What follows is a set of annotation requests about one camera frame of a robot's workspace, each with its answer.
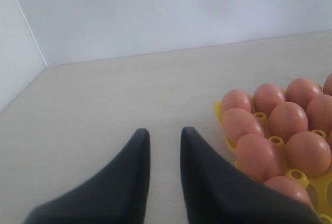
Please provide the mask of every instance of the white wall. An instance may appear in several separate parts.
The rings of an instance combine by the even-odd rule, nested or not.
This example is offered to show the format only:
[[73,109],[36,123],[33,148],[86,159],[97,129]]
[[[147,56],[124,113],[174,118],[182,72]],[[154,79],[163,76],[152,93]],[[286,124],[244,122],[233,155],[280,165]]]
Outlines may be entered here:
[[16,0],[0,0],[0,112],[44,68]]
[[50,65],[332,29],[332,0],[19,0]]

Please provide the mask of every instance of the yellow egg tray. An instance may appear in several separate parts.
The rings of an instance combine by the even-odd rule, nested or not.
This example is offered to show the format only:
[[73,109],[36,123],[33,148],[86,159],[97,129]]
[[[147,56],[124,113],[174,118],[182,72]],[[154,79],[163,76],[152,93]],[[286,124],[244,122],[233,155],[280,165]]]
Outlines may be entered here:
[[[213,108],[218,117],[219,123],[222,126],[222,116],[220,114],[221,108],[221,101],[216,101]],[[256,113],[254,110],[254,115],[259,119],[259,121],[263,124],[266,133],[269,136],[269,129],[268,129],[268,117],[264,113]],[[327,139],[327,135],[325,132],[321,130],[312,130],[319,134],[320,136]],[[273,144],[278,148],[278,150],[286,156],[285,152],[285,143],[282,138],[277,136],[269,136],[269,140],[273,142]],[[227,147],[230,151],[235,152],[235,146],[230,142],[228,137],[225,136],[225,141]],[[235,167],[241,170],[238,166],[237,161],[235,162]],[[317,212],[318,216],[322,220],[323,223],[332,224],[332,169],[330,168],[329,171],[320,177],[309,177],[303,171],[290,168],[287,165],[287,172],[285,176],[293,178],[301,183],[308,191],[311,201],[313,203],[312,207]]]

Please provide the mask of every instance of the plastic egg carton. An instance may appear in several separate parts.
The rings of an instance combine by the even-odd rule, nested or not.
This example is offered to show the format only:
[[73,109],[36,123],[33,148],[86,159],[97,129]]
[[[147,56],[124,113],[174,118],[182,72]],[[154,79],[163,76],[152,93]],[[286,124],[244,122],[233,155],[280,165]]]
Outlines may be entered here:
[[[221,101],[216,101],[214,104],[214,111],[218,117],[219,123],[222,126],[222,116],[220,114],[220,107],[221,107]],[[255,112],[254,106],[253,106],[253,113],[254,115],[259,119],[259,121],[262,123],[262,125],[265,128],[266,133],[268,134],[268,139],[272,141],[274,146],[281,152],[282,155],[286,156],[285,151],[285,143],[282,140],[282,138],[278,136],[270,136],[269,135],[269,128],[268,128],[268,117],[264,113]],[[327,135],[322,130],[312,130],[312,132],[317,133],[318,135],[324,137],[327,139]],[[231,143],[231,141],[228,139],[228,137],[225,136],[226,144],[228,149],[231,152],[235,152],[235,146]],[[235,167],[239,170],[237,161],[235,161]],[[329,187],[332,187],[332,167],[329,169],[329,171],[320,177],[309,177],[307,176],[303,171],[290,168],[287,165],[287,172],[285,176],[293,178],[297,180],[299,183],[301,183],[307,190],[309,188],[311,192],[315,192],[314,196],[316,199],[313,202],[313,208],[317,212],[318,216],[321,218],[323,223],[329,223],[332,224],[332,199],[330,199],[330,204],[328,200],[328,189]]]

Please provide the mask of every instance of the egg tray cup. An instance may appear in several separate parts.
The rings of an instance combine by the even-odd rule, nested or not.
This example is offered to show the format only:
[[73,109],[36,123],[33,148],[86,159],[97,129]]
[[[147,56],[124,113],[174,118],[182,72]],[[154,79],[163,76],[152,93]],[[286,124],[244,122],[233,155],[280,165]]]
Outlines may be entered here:
[[[216,101],[213,108],[214,111],[218,117],[219,123],[222,126],[222,115],[220,114],[221,109],[221,101]],[[274,146],[280,151],[282,156],[286,158],[286,151],[285,151],[285,143],[282,140],[282,138],[278,136],[270,136],[269,135],[269,128],[268,128],[268,117],[264,113],[255,112],[254,106],[253,106],[253,113],[258,118],[260,123],[264,126],[264,129],[266,133],[269,136],[269,140],[272,141]],[[318,135],[322,136],[323,138],[327,139],[327,135],[325,132],[321,130],[312,130],[312,132],[317,133]],[[225,136],[225,141],[227,144],[228,149],[231,152],[235,152],[235,146],[234,144],[229,140],[227,136]],[[241,170],[239,168],[239,165],[237,161],[235,161],[235,167],[238,170]],[[318,216],[321,218],[323,223],[329,223],[332,224],[332,206],[330,206],[328,201],[328,190],[330,185],[332,186],[332,168],[330,167],[329,171],[324,174],[323,176],[319,177],[310,177],[307,176],[303,171],[290,168],[289,165],[286,165],[287,170],[285,173],[285,176],[290,177],[292,179],[297,180],[300,184],[302,184],[307,190],[308,187],[311,187],[312,190],[315,191],[316,196],[316,204],[313,204],[313,209],[317,212]]]

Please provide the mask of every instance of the white table surface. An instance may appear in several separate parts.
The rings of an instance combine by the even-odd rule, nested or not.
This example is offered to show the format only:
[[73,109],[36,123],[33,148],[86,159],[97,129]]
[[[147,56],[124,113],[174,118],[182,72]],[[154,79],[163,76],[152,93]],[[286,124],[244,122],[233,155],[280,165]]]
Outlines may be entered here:
[[194,126],[234,161],[213,112],[228,90],[253,93],[332,72],[332,32],[47,68],[0,114],[0,223],[77,187],[136,128],[151,135],[145,223],[188,223],[179,170],[181,129]]

